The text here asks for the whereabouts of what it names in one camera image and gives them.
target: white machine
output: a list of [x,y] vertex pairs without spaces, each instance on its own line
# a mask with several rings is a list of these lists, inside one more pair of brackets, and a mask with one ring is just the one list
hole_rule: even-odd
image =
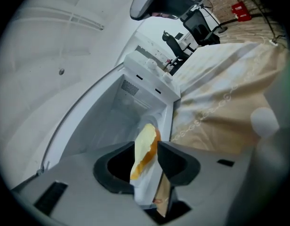
[[[173,103],[178,99],[180,88],[172,76],[154,60],[132,52],[67,113],[48,145],[44,169],[71,155],[134,141],[147,123],[159,129],[163,141],[169,141]],[[156,160],[150,170],[151,179],[139,189],[140,205],[152,204],[161,174]]]

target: black slot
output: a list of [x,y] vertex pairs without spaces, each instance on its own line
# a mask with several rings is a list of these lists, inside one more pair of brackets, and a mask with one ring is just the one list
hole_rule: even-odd
[[67,184],[54,182],[40,199],[37,200],[34,206],[39,211],[49,216],[67,187]]
[[220,160],[217,161],[217,163],[223,164],[223,165],[228,166],[228,167],[232,167],[235,162],[229,161],[229,160],[225,160],[225,159],[220,159]]
[[142,78],[141,76],[138,76],[138,75],[137,75],[137,77],[138,77],[140,80],[143,80],[143,78]]

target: fabric sheet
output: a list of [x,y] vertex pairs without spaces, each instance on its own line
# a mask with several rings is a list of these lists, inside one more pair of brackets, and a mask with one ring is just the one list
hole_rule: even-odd
[[175,73],[171,141],[203,150],[240,153],[278,129],[263,92],[280,73],[288,50],[258,43],[198,48]]

